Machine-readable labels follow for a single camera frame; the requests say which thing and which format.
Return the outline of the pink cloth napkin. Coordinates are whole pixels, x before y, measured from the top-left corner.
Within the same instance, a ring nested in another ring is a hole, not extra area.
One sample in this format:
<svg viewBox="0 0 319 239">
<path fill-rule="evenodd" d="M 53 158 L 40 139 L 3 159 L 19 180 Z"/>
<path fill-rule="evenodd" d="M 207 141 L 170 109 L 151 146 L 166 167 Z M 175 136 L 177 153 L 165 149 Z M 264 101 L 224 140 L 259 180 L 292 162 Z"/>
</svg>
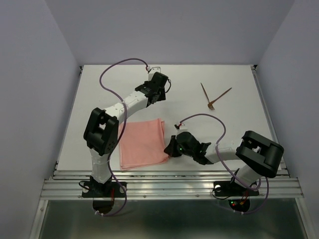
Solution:
<svg viewBox="0 0 319 239">
<path fill-rule="evenodd" d="M 120 169 L 127 171 L 141 167 L 162 164 L 169 156 L 164 153 L 164 121 L 160 118 L 150 121 L 128 122 L 120 125 L 124 130 L 120 139 Z"/>
</svg>

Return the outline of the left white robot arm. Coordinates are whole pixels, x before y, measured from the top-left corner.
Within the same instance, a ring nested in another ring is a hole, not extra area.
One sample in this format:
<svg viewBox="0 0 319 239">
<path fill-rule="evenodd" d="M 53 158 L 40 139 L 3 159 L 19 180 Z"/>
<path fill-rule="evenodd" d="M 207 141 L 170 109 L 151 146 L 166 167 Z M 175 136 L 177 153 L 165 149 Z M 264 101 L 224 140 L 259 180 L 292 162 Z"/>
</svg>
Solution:
<svg viewBox="0 0 319 239">
<path fill-rule="evenodd" d="M 83 136 L 91 153 L 92 173 L 88 181 L 79 183 L 83 198 L 110 197 L 112 189 L 118 187 L 112 182 L 109 161 L 119 142 L 119 126 L 137 111 L 166 100 L 165 85 L 169 82 L 168 76 L 152 73 L 148 81 L 137 86 L 119 103 L 92 110 Z"/>
</svg>

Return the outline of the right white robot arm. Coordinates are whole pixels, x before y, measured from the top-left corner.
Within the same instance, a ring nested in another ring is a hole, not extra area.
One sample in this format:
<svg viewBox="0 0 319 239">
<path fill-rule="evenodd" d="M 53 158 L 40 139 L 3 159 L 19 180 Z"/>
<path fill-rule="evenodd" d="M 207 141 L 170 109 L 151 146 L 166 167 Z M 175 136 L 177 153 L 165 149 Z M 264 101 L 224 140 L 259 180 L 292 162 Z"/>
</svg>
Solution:
<svg viewBox="0 0 319 239">
<path fill-rule="evenodd" d="M 230 181 L 216 181 L 217 196 L 238 196 L 250 187 L 253 192 L 261 177 L 277 175 L 284 148 L 254 131 L 246 131 L 236 148 L 219 148 L 211 142 L 199 142 L 190 132 L 173 135 L 164 153 L 170 157 L 191 157 L 200 165 L 212 165 L 227 160 L 242 160 L 245 165 L 233 172 Z"/>
</svg>

